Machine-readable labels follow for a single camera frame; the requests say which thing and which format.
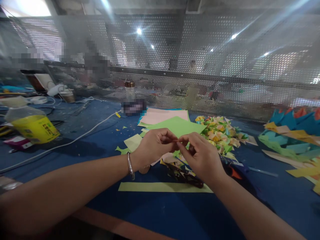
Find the forearm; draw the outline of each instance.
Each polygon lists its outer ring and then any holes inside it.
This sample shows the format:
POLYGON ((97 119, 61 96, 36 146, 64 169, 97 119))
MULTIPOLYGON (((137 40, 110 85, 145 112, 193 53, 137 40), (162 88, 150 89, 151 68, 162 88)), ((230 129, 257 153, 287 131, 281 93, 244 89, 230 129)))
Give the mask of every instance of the forearm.
MULTIPOLYGON (((138 170, 136 159, 131 162, 138 170)), ((18 234, 44 231, 128 173, 127 155, 57 169, 3 194, 2 222, 8 231, 18 234)))
POLYGON ((232 178, 226 177, 220 184, 208 185, 228 209, 246 239, 304 239, 232 178))

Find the bracelet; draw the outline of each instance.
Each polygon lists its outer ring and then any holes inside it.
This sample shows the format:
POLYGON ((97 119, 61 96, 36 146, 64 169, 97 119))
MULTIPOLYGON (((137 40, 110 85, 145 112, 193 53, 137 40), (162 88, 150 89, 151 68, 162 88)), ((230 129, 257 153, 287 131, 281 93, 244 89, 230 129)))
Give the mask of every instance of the bracelet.
POLYGON ((132 180, 135 179, 135 176, 134 176, 134 172, 132 170, 132 166, 131 166, 131 161, 130 161, 130 152, 127 152, 127 155, 128 155, 128 165, 129 165, 129 172, 131 174, 131 178, 132 180))

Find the person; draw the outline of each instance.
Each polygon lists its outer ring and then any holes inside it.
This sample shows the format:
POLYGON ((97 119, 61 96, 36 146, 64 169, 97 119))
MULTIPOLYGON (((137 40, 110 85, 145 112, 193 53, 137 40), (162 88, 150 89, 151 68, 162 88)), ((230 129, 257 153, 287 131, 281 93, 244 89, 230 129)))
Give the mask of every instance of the person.
MULTIPOLYGON (((130 154, 133 171, 176 149, 224 204, 248 240, 305 239, 230 178, 217 149, 198 133, 178 139, 166 128, 150 130, 130 154)), ((41 233, 128 174, 127 155, 82 162, 44 174, 0 196, 2 227, 16 235, 41 233)))

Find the hand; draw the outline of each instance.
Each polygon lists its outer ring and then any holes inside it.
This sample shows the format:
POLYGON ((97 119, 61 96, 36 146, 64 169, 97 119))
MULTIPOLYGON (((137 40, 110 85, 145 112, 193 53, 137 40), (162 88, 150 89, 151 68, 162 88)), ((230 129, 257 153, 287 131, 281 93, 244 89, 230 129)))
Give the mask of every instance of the hand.
POLYGON ((167 128, 150 130, 143 137, 139 147, 131 154, 140 168, 154 163, 163 154, 177 149, 178 138, 167 128))
POLYGON ((227 176, 217 148, 199 133, 193 132, 181 136, 177 145, 194 173, 205 183, 219 184, 227 176), (189 150, 185 147, 188 142, 190 142, 189 150))

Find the plastic bottle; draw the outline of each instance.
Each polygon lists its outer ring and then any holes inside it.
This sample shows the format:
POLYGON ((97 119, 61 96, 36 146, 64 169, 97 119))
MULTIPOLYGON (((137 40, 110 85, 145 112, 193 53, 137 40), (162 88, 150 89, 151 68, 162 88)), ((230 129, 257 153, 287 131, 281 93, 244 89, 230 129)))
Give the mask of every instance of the plastic bottle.
POLYGON ((1 103, 9 107, 5 120, 33 144, 47 143, 60 135, 46 114, 27 106, 23 97, 5 98, 1 103))
POLYGON ((136 89, 134 82, 124 82, 124 89, 126 91, 126 101, 134 102, 136 99, 136 89))

